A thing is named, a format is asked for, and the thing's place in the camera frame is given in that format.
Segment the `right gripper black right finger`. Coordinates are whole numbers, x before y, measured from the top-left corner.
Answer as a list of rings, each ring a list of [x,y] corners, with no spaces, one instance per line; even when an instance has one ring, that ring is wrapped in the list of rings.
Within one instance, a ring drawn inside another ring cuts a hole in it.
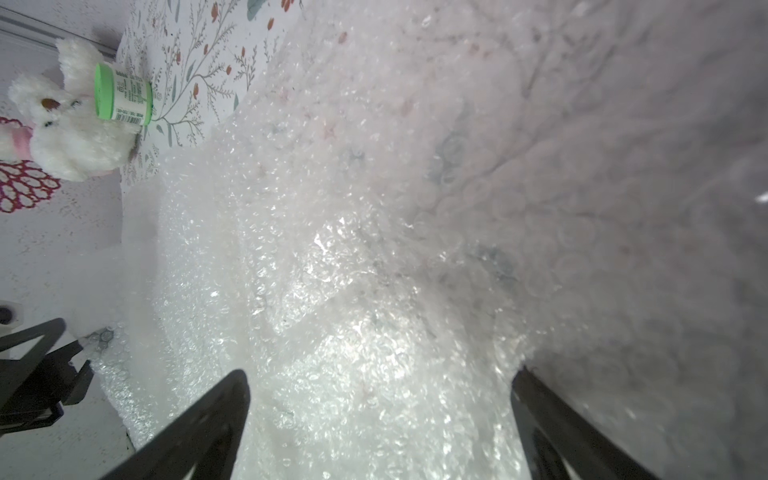
[[[656,477],[526,367],[511,382],[510,403],[533,479]]]

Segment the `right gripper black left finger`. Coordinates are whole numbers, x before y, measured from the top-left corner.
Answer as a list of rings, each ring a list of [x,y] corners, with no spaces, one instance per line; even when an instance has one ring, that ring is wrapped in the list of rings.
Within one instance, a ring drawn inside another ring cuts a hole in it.
[[[246,373],[230,372],[107,479],[229,479],[250,405]]]

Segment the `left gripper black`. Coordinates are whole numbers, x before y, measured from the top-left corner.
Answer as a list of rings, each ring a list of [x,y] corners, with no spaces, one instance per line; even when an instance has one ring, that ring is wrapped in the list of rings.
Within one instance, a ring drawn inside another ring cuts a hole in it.
[[[56,318],[1,338],[1,352],[32,343],[21,358],[1,360],[2,435],[50,427],[64,406],[85,398],[94,378],[90,361],[80,370],[71,362],[83,346],[75,340],[48,353],[65,330]]]

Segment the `clear bubble wrap sheet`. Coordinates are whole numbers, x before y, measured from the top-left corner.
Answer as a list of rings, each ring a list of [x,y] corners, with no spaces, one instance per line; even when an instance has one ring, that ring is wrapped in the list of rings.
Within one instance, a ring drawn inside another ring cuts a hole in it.
[[[125,216],[139,442],[242,369],[241,479],[524,478],[528,367],[767,475],[763,1],[320,1]]]

